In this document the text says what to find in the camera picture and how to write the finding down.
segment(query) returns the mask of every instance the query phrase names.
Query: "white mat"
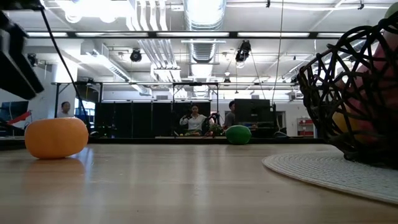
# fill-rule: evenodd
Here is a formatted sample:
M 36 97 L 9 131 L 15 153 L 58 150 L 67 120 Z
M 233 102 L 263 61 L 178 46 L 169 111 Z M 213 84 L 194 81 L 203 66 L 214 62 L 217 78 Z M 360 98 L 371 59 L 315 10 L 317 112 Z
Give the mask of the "white mat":
M 398 170 L 346 161 L 341 152 L 280 154 L 266 157 L 262 163 L 304 182 L 398 204 Z

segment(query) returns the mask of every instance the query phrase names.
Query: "woman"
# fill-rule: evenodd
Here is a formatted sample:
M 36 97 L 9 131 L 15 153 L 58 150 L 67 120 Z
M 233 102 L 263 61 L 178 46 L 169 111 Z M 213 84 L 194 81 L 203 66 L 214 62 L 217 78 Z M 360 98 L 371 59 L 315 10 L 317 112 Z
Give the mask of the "woman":
M 73 115 L 69 114 L 70 103 L 65 101 L 61 104 L 61 111 L 58 112 L 57 118 L 72 118 Z
M 206 116 L 199 114 L 198 105 L 191 106 L 191 115 L 185 115 L 180 119 L 180 125 L 188 124 L 188 132 L 185 135 L 201 135 L 201 126 Z

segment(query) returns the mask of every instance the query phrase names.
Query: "monitor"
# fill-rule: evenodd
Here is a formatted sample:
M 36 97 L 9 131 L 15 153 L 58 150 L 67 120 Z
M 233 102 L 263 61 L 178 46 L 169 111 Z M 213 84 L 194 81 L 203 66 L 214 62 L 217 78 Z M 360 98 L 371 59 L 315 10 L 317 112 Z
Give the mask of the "monitor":
M 27 112 L 28 101 L 3 102 L 0 108 L 0 119 L 10 121 Z
M 242 123 L 273 123 L 269 100 L 235 99 L 235 122 Z

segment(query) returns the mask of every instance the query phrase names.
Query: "woven basket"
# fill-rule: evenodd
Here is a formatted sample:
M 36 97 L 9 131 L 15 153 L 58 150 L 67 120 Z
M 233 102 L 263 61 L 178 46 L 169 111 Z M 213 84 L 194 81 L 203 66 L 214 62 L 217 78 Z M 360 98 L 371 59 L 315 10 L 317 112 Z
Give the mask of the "woven basket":
M 300 69 L 297 80 L 315 126 L 346 159 L 398 168 L 398 104 L 391 103 L 393 97 L 398 102 L 398 48 L 391 49 L 386 32 L 398 38 L 398 12 L 328 44 L 328 50 Z M 372 53 L 376 42 L 382 54 Z M 343 71 L 337 73 L 336 67 Z M 333 119 L 337 113 L 344 117 L 346 131 Z M 358 123 L 372 128 L 354 129 Z

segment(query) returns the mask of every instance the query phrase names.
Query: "person sitting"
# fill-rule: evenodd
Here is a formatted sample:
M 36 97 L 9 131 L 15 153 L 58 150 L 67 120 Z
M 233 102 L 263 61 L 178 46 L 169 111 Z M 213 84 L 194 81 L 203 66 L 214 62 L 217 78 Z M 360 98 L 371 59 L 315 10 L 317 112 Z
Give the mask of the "person sitting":
M 191 112 L 192 113 L 190 115 L 185 115 L 180 119 L 180 125 L 182 126 L 188 124 L 188 132 L 185 134 L 186 136 L 201 136 L 201 126 L 207 117 L 205 115 L 199 114 L 198 105 L 192 105 Z
M 58 112 L 57 118 L 72 118 L 74 115 L 69 114 L 70 103 L 65 101 L 61 104 L 61 111 Z
M 231 112 L 229 112 L 225 116 L 225 123 L 224 123 L 224 127 L 225 128 L 229 128 L 231 126 L 236 125 L 236 122 L 235 122 L 235 101 L 229 102 L 229 108 L 230 108 Z

